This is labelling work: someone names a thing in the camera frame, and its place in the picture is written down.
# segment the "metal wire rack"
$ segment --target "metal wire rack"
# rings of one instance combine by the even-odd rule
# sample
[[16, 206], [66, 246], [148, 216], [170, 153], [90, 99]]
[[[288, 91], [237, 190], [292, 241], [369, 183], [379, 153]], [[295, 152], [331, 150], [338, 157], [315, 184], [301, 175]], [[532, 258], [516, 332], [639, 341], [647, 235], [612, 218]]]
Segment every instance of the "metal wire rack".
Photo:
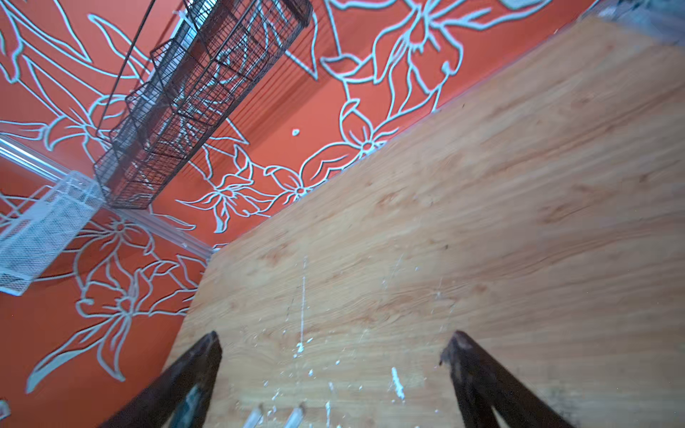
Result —
[[71, 171], [26, 210], [11, 213], [0, 231], [0, 292], [21, 296], [102, 204], [98, 183]]
[[309, 0], [184, 4], [184, 22], [174, 37], [150, 53], [152, 76], [126, 97], [127, 115], [109, 133], [112, 147], [95, 162], [95, 177], [111, 207], [147, 208], [309, 25], [312, 15]]

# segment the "white paint speck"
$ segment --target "white paint speck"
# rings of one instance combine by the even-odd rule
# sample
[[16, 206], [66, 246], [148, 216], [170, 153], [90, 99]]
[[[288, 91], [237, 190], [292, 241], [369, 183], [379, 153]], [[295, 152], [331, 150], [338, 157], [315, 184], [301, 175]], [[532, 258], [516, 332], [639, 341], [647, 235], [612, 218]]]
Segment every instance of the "white paint speck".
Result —
[[331, 402], [326, 401], [326, 428], [331, 428]]
[[404, 401], [404, 387], [399, 381], [399, 376], [397, 376], [397, 369], [393, 367], [393, 382], [395, 383], [395, 394]]

